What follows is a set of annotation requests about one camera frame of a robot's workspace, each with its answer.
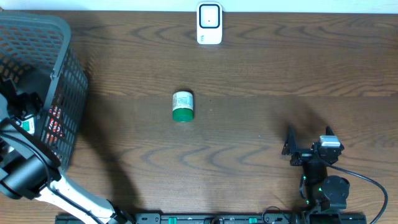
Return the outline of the white green carton box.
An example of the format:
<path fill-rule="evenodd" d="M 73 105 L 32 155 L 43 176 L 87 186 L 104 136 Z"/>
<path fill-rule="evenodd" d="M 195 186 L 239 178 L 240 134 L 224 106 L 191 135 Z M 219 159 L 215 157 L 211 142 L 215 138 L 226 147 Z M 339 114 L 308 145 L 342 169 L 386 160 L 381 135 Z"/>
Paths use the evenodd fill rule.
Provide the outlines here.
<path fill-rule="evenodd" d="M 35 133 L 35 117 L 31 116 L 21 121 L 20 127 L 31 135 Z"/>

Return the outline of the orange snack bar wrapper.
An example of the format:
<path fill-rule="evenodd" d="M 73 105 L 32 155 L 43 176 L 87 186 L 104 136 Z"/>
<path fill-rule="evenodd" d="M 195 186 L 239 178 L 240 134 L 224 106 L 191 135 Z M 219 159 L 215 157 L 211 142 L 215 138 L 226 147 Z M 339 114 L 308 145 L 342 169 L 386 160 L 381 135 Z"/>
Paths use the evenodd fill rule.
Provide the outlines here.
<path fill-rule="evenodd" d="M 49 108 L 49 121 L 46 124 L 48 133 L 46 134 L 45 141 L 52 147 L 57 147 L 60 140 L 65 137 L 62 112 L 64 100 L 65 97 L 59 94 Z"/>

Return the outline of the green lid white jar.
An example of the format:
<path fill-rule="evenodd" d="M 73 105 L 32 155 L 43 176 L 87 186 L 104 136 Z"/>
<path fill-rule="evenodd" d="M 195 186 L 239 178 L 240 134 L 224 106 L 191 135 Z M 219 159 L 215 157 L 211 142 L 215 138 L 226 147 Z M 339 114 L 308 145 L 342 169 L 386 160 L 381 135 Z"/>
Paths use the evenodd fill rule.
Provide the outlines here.
<path fill-rule="evenodd" d="M 177 122 L 194 119 L 194 100 L 189 91 L 178 91 L 172 96 L 172 118 Z"/>

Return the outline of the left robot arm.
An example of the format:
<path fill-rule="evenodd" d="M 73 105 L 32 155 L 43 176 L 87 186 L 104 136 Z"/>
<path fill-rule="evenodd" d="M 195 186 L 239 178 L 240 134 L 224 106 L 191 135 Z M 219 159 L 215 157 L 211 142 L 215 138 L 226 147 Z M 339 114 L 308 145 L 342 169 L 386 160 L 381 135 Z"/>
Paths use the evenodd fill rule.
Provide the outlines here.
<path fill-rule="evenodd" d="M 22 115 L 32 95 L 17 95 L 12 80 L 1 80 L 1 192 L 19 200 L 55 205 L 83 223 L 135 223 L 136 219 L 109 200 L 99 198 L 67 177 L 59 158 L 12 117 Z"/>

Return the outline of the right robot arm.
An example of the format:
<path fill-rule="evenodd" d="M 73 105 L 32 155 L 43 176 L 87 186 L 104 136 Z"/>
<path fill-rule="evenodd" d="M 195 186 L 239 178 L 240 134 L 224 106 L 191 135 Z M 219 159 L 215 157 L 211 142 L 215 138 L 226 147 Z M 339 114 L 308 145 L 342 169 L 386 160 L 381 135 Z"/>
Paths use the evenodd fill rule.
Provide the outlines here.
<path fill-rule="evenodd" d="M 290 216 L 290 223 L 342 224 L 341 211 L 346 209 L 350 183 L 337 175 L 328 175 L 327 168 L 338 161 L 343 145 L 330 127 L 310 148 L 298 147 L 293 127 L 288 127 L 282 154 L 290 156 L 291 166 L 303 168 L 300 195 L 307 208 Z"/>

